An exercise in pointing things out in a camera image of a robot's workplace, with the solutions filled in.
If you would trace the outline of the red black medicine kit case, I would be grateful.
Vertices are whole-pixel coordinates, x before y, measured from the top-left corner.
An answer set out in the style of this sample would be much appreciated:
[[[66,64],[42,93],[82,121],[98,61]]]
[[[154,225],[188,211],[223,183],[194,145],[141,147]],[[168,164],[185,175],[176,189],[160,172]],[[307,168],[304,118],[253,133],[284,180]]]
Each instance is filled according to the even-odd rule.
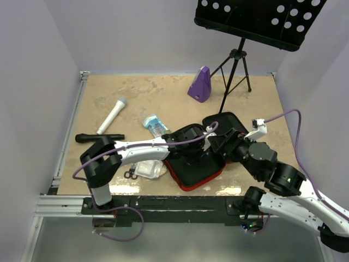
[[[245,128],[240,119],[232,112],[223,112],[205,117],[201,125],[205,132],[213,122],[218,122],[217,129],[212,135],[223,135],[232,128],[246,134]],[[212,179],[219,176],[225,165],[226,159],[221,154],[214,153],[211,148],[211,140],[205,138],[204,156],[195,164],[187,164],[184,160],[165,159],[163,162],[169,170],[171,177],[176,181],[183,191],[192,191]]]

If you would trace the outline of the blue clear plastic pouch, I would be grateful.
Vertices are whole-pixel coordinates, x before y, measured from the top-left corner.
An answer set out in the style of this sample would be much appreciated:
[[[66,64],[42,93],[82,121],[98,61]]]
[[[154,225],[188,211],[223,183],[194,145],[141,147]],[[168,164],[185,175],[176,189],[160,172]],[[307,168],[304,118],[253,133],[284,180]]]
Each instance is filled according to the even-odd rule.
[[[170,130],[160,121],[156,114],[151,114],[145,118],[142,124],[153,134],[155,138],[170,133]]]

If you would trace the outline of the white gauze packet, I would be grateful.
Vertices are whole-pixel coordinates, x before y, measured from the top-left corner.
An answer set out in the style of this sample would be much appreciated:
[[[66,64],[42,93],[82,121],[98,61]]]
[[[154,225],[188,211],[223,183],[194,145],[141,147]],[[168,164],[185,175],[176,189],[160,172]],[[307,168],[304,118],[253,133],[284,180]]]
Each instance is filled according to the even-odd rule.
[[[148,179],[159,178],[166,172],[166,167],[163,165],[162,161],[159,160],[146,160],[138,162],[135,175],[145,177]]]

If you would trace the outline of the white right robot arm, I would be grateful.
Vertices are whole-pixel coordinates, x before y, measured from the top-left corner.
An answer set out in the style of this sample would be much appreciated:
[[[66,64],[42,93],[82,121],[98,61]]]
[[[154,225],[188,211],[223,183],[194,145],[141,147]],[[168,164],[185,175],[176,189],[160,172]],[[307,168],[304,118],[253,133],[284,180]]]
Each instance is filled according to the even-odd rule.
[[[265,142],[244,138],[235,129],[211,135],[208,141],[215,153],[240,163],[264,189],[251,186],[237,207],[246,215],[273,214],[313,231],[328,248],[348,252],[348,219],[340,207],[325,204],[310,180],[293,166],[278,161],[278,154]]]

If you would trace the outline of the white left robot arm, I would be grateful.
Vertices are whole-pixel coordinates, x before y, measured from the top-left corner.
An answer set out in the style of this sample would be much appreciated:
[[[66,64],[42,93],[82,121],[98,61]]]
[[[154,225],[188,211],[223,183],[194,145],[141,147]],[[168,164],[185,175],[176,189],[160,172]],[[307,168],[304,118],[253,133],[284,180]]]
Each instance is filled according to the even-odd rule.
[[[109,183],[117,170],[125,165],[146,160],[201,159],[207,151],[207,137],[214,133],[218,124],[213,122],[204,129],[192,124],[171,134],[134,142],[115,142],[101,138],[80,156],[80,170],[94,200],[94,208],[101,214],[109,213],[113,201]]]

